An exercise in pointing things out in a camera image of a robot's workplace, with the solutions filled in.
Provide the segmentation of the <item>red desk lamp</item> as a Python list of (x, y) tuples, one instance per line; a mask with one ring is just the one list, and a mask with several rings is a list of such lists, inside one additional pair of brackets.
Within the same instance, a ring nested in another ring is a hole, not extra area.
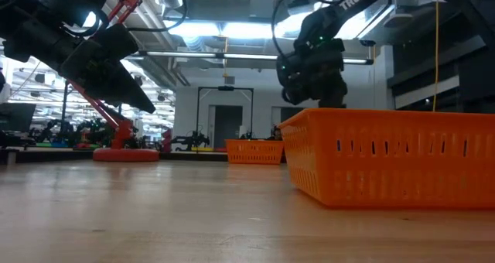
[[(141, 3), (142, 0), (118, 0), (117, 5), (104, 19), (111, 21), (125, 7), (125, 11), (117, 21), (118, 24), (122, 25)], [(125, 143), (132, 139), (133, 122), (122, 116), (119, 112), (109, 108), (102, 101), (90, 97), (80, 85), (73, 81), (70, 81), (70, 84), (114, 129), (114, 137), (111, 140), (110, 147), (95, 149), (93, 160), (100, 162), (156, 162), (159, 160), (159, 152), (156, 150), (126, 149)]]

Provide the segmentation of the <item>black monitor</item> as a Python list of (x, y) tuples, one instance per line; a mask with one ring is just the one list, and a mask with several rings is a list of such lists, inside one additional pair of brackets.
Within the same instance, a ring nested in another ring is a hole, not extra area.
[(27, 103), (0, 104), (0, 130), (28, 132), (36, 106)]

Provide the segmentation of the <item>black rectangular stand frame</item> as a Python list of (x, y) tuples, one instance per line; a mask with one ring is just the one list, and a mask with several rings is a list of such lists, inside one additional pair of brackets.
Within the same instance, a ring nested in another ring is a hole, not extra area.
[(254, 112), (254, 88), (248, 88), (248, 87), (233, 87), (233, 86), (228, 86), (228, 85), (223, 85), (223, 86), (218, 86), (218, 87), (203, 87), (200, 86), (197, 88), (196, 92), (196, 120), (195, 120), (195, 132), (199, 134), (199, 118), (200, 118), (200, 101), (204, 96), (207, 94), (204, 94), (203, 96), (201, 95), (201, 90), (216, 90), (216, 91), (250, 91), (251, 92), (251, 97), (249, 98), (249, 101), (251, 102), (251, 113), (250, 113), (250, 129), (249, 133), (253, 134), (253, 112)]

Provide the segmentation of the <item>long ceiling light tube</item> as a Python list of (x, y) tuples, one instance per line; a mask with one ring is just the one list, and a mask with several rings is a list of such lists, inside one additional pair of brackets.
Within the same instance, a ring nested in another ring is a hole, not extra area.
[(206, 53), (206, 52), (180, 52), (180, 51), (157, 51), (157, 50), (139, 50), (131, 55), (131, 57), (144, 56), (162, 56), (172, 58), (201, 58), (201, 59), (221, 59), (221, 60), (277, 60), (276, 55), (267, 54), (247, 54), (247, 53)]

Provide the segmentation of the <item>black metal table frame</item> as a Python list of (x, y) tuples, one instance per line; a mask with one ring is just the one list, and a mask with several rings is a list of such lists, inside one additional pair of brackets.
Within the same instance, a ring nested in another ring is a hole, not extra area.
[(221, 152), (157, 152), (151, 149), (0, 149), (0, 166), (16, 163), (61, 162), (93, 159), (98, 162), (157, 162), (161, 160), (226, 162)]

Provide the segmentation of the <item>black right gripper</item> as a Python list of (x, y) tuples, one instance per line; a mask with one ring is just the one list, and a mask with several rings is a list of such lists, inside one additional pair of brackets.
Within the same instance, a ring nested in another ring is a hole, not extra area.
[(344, 70), (342, 39), (324, 39), (311, 46), (309, 42), (297, 46), (301, 56), (298, 75), (298, 99), (319, 99), (319, 108), (346, 108), (343, 99), (347, 84)]

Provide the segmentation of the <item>orange plastic basket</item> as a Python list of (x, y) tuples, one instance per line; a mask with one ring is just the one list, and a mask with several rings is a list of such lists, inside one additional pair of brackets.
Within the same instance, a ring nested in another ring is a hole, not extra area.
[(283, 141), (226, 139), (227, 159), (231, 164), (279, 165)]
[(495, 209), (495, 114), (315, 108), (280, 129), (292, 184), (328, 207)]

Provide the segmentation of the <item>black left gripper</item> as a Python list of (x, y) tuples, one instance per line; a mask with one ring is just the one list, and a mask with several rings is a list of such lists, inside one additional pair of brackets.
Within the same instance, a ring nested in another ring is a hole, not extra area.
[(128, 104), (153, 113), (154, 104), (141, 86), (99, 43), (81, 43), (61, 64), (59, 74), (80, 85), (87, 95), (101, 97), (105, 104)]

